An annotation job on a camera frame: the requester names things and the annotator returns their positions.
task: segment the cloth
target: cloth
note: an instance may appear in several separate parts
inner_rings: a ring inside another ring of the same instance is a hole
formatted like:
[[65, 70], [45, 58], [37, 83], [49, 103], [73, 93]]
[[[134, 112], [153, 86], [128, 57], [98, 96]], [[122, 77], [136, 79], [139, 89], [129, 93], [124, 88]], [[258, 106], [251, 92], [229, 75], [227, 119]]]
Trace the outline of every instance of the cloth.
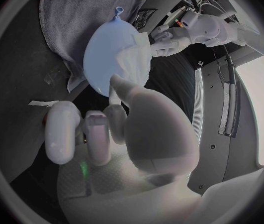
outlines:
[[83, 57], [93, 33], [124, 8], [122, 20], [132, 23], [146, 0], [41, 0], [40, 23], [50, 49], [62, 57], [71, 72], [68, 91], [85, 80]]

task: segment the green light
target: green light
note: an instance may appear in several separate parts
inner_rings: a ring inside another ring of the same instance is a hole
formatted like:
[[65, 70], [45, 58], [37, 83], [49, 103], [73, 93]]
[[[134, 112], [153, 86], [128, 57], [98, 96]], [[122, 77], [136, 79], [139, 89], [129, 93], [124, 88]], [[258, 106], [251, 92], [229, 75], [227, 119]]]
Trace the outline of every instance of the green light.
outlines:
[[83, 176], [85, 178], [88, 177], [88, 169], [87, 169], [87, 163], [85, 161], [83, 161], [81, 164], [80, 164], [80, 167], [81, 167], [81, 170], [82, 170], [82, 173], [83, 173]]

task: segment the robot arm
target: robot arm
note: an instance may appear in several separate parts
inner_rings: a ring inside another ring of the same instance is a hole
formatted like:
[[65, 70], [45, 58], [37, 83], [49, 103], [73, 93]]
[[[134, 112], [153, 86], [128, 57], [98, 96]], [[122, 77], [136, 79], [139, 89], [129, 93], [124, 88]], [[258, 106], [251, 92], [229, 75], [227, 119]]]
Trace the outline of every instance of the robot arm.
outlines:
[[229, 42], [248, 45], [264, 55], [263, 38], [257, 33], [245, 29], [238, 23], [227, 23], [224, 19], [212, 15], [188, 11], [182, 18], [183, 28], [157, 27], [151, 36], [155, 43], [151, 45], [153, 56], [170, 56], [181, 52], [191, 44], [202, 43], [207, 47], [224, 45]]

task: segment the gray towel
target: gray towel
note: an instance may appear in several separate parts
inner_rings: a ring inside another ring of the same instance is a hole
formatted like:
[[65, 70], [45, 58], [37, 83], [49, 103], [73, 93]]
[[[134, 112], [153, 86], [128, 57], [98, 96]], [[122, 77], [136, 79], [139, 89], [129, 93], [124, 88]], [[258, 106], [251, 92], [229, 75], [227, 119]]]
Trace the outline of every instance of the gray towel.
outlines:
[[71, 72], [69, 92], [85, 80], [83, 56], [93, 33], [124, 8], [122, 20], [132, 23], [145, 0], [41, 0], [40, 23], [50, 49]]

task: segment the light blue balloon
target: light blue balloon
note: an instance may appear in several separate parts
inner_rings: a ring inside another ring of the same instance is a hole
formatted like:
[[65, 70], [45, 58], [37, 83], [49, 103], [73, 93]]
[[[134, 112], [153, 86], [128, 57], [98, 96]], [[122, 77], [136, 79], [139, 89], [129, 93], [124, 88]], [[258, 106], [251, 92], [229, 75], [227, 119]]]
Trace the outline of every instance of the light blue balloon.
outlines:
[[84, 74], [89, 84], [101, 95], [109, 97], [109, 81], [112, 75], [122, 77], [123, 70], [116, 55], [136, 45], [134, 35], [138, 31], [120, 19], [122, 7], [117, 7], [115, 17], [100, 26], [91, 37], [84, 54]]

